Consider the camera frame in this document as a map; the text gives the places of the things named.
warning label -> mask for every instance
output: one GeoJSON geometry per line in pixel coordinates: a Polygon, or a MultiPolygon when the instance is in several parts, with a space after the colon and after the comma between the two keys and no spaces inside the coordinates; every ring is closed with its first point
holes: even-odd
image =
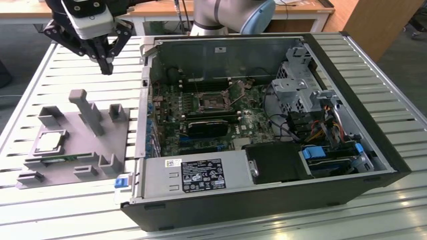
{"type": "Polygon", "coordinates": [[[226,188],[222,159],[180,163],[182,188],[186,193],[226,188]]]}

blue connector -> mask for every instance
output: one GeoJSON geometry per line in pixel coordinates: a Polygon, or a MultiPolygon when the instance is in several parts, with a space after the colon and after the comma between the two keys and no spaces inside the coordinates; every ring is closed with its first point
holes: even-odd
{"type": "Polygon", "coordinates": [[[115,189],[127,188],[128,186],[130,186],[128,178],[118,178],[115,180],[115,183],[114,183],[114,188],[115,189]]]}
{"type": "Polygon", "coordinates": [[[315,159],[315,158],[324,158],[327,156],[323,147],[320,146],[310,146],[302,151],[304,159],[315,159]]]}
{"type": "Polygon", "coordinates": [[[148,114],[151,114],[154,112],[154,104],[152,103],[148,103],[147,112],[148,112],[148,114]]]}
{"type": "Polygon", "coordinates": [[[363,146],[362,146],[360,143],[356,143],[354,146],[355,146],[355,149],[358,149],[358,152],[359,152],[359,153],[363,153],[363,152],[364,152],[364,149],[363,149],[363,146]]]}

cable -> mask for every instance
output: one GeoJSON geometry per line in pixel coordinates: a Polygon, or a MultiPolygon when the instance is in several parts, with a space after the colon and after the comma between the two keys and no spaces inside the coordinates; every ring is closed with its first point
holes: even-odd
{"type": "Polygon", "coordinates": [[[190,20],[188,20],[188,12],[187,12],[186,0],[182,0],[182,4],[183,4],[183,6],[184,6],[184,12],[186,12],[188,29],[191,30],[191,29],[192,29],[192,26],[191,26],[191,23],[190,23],[190,20]]]}
{"type": "Polygon", "coordinates": [[[179,29],[179,26],[182,25],[182,22],[178,23],[175,29],[172,30],[172,33],[175,33],[176,29],[179,29]]]}
{"type": "Polygon", "coordinates": [[[251,75],[250,73],[252,73],[254,70],[256,70],[256,69],[263,70],[264,73],[267,73],[271,77],[275,77],[275,76],[266,70],[266,68],[263,68],[263,67],[260,67],[260,66],[251,68],[250,71],[246,72],[246,77],[250,77],[250,75],[251,75]]]}
{"type": "MultiPolygon", "coordinates": [[[[266,89],[266,94],[264,94],[264,98],[263,98],[263,111],[264,111],[264,114],[266,116],[268,117],[268,114],[267,114],[267,111],[266,111],[266,98],[267,98],[267,93],[268,93],[268,90],[270,88],[272,87],[272,84],[270,83],[268,86],[267,86],[267,89],[266,89]]],[[[280,129],[283,130],[291,137],[292,139],[296,141],[296,142],[300,142],[300,138],[288,130],[286,129],[284,127],[282,127],[270,117],[268,117],[271,123],[280,129]]]]}
{"type": "Polygon", "coordinates": [[[180,30],[182,30],[182,34],[186,35],[186,27],[184,27],[184,23],[183,23],[183,15],[182,15],[182,10],[180,10],[180,0],[174,0],[175,2],[175,11],[178,13],[178,17],[179,17],[179,26],[180,26],[180,30]]]}
{"type": "Polygon", "coordinates": [[[23,95],[3,95],[0,98],[7,98],[7,97],[21,97],[23,95]]]}
{"type": "Polygon", "coordinates": [[[278,5],[278,6],[284,6],[284,8],[286,8],[286,20],[288,20],[288,19],[290,19],[288,7],[296,7],[296,5],[295,5],[295,4],[288,5],[283,0],[280,0],[280,2],[282,2],[283,4],[278,4],[278,3],[276,3],[276,5],[278,5]]]}

wooden desk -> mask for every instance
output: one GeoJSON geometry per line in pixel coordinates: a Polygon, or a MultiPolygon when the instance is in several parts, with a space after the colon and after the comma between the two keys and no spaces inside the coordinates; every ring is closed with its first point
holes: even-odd
{"type": "MultiPolygon", "coordinates": [[[[186,0],[190,19],[194,15],[194,1],[186,0]]],[[[318,0],[304,0],[298,6],[276,6],[274,20],[311,20],[311,32],[322,32],[334,8],[323,7],[318,0]]],[[[136,34],[146,35],[144,22],[178,21],[174,0],[142,3],[135,11],[122,17],[135,23],[136,34]]],[[[0,0],[0,24],[45,24],[51,20],[51,9],[37,0],[0,0]]]]}

metal slat table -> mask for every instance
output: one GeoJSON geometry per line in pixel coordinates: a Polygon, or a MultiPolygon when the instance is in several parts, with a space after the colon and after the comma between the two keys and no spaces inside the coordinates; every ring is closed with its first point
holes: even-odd
{"type": "MultiPolygon", "coordinates": [[[[16,177],[37,135],[37,113],[52,104],[61,112],[76,111],[68,103],[71,89],[85,89],[99,109],[112,103],[131,108],[126,171],[135,167],[140,37],[128,42],[111,76],[99,74],[88,58],[52,44],[0,136],[1,239],[426,239],[426,118],[351,38],[336,33],[314,36],[411,167],[411,175],[346,205],[155,233],[142,231],[122,213],[118,203],[130,192],[115,197],[112,179],[19,190],[16,177]]],[[[330,87],[320,70],[319,75],[330,87]]]]}

